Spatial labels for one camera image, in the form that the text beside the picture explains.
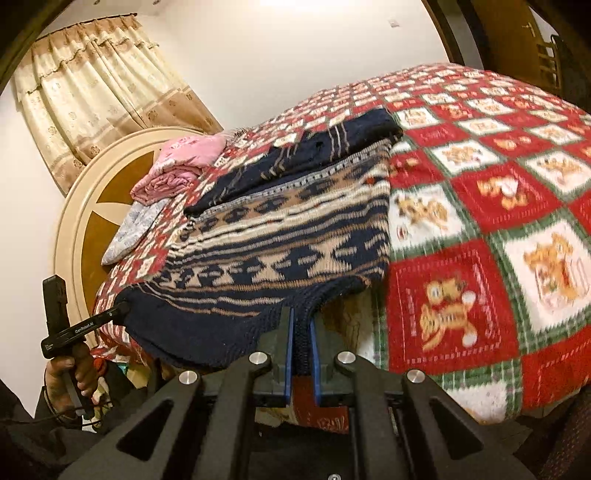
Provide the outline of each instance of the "red and white checkered blanket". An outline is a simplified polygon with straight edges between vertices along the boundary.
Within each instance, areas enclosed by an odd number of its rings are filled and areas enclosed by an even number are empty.
[[[387,108],[405,131],[391,157],[389,276],[325,316],[351,348],[381,368],[425,370],[482,421],[587,383],[591,116],[539,88],[454,64],[322,90],[249,131],[111,271],[95,312],[163,266],[186,222],[183,207],[218,175],[374,108]],[[95,354],[142,357],[121,327],[99,335]]]

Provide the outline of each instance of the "knitted sweater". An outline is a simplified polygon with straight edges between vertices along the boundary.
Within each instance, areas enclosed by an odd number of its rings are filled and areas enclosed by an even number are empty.
[[[289,305],[296,371],[308,373],[312,315],[385,274],[391,143],[366,143],[399,131],[373,111],[222,177],[186,210],[204,211],[180,232],[164,269],[118,295],[132,306],[128,332],[172,364],[225,367],[253,351]]]

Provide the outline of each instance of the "white wall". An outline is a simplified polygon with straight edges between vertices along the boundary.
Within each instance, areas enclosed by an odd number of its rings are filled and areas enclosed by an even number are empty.
[[[540,29],[540,33],[542,34],[542,38],[544,41],[551,43],[551,36],[558,35],[558,32],[550,25],[546,20],[544,20],[541,16],[539,16],[533,8],[530,7],[532,14],[534,14],[535,22],[538,24],[538,28]]]
[[[169,35],[146,32],[224,128],[325,87],[447,61],[421,0],[176,0],[160,16]]]
[[[10,82],[0,96],[0,378],[33,413],[46,362],[40,347],[47,336],[41,282],[53,274],[64,197],[17,109],[13,88]]]

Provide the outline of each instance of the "wooden headboard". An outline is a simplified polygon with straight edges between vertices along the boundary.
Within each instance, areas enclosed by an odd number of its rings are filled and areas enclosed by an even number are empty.
[[[72,325],[90,316],[109,273],[100,261],[133,203],[129,191],[148,173],[163,143],[196,134],[188,128],[156,127],[128,135],[97,155],[72,186],[53,257],[54,272],[66,281]]]

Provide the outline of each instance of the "door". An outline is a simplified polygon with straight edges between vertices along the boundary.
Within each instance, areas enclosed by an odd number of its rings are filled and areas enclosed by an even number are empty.
[[[488,37],[494,71],[548,88],[540,69],[538,24],[525,0],[472,0]]]

